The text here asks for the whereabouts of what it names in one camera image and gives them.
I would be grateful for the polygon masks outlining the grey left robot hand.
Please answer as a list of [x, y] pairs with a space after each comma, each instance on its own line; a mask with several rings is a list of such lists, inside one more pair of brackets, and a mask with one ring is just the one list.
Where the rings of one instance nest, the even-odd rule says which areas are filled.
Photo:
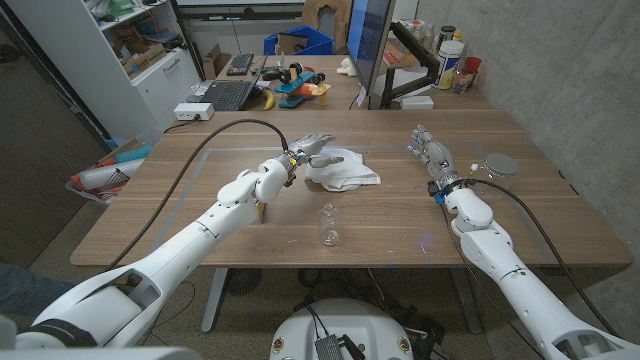
[[341, 156], [321, 155], [323, 147], [333, 141], [331, 134], [313, 133], [299, 138], [289, 144], [290, 162], [294, 165], [308, 164], [312, 168], [324, 168], [332, 164], [341, 163]]

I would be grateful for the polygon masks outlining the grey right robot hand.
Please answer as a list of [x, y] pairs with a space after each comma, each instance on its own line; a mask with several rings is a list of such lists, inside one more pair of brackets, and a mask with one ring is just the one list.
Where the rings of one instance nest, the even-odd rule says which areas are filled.
[[412, 131], [413, 146], [408, 150], [427, 167], [428, 174], [440, 187], [460, 180], [454, 159], [449, 149], [437, 141], [422, 125]]

